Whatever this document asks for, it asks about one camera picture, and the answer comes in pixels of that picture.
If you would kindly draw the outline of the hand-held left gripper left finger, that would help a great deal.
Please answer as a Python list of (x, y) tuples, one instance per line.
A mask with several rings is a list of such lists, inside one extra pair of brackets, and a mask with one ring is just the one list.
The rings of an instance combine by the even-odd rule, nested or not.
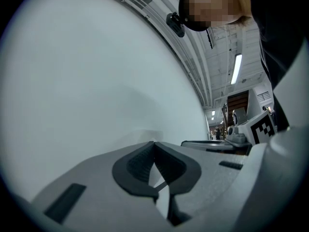
[(154, 143), (88, 158), (48, 184), (33, 200), (54, 231), (169, 232), (149, 186)]

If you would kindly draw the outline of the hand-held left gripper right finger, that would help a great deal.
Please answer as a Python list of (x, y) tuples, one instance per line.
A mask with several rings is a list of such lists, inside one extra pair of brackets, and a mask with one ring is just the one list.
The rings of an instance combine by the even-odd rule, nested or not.
[(172, 225), (196, 217), (232, 184), (247, 156), (155, 143), (156, 208)]

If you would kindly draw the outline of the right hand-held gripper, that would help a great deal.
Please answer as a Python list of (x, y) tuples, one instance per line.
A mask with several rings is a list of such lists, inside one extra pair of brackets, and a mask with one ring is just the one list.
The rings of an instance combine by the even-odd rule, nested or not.
[[(269, 111), (264, 111), (247, 119), (244, 109), (232, 112), (234, 125), (227, 131), (226, 140), (235, 144), (250, 143), (252, 146), (268, 143), (276, 133), (276, 128)], [(236, 148), (224, 140), (183, 141), (181, 146), (202, 151), (233, 151)]]

